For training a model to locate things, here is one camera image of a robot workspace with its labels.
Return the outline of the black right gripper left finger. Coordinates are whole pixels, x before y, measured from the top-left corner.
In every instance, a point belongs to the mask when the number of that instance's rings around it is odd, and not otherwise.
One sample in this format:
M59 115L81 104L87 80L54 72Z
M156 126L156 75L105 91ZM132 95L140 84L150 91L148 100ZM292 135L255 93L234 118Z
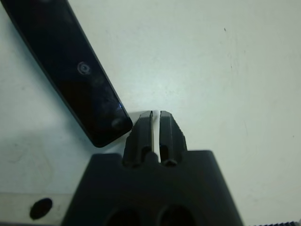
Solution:
M127 137L123 153L125 167L139 167L148 153L153 152L153 111L140 114Z

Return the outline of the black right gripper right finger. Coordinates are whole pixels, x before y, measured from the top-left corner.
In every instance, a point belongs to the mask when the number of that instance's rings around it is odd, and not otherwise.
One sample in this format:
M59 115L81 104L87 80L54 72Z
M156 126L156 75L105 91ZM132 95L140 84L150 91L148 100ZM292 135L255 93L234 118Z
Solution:
M159 153L161 164L175 167L182 161L187 151L186 139L173 115L167 111L160 112L159 119Z

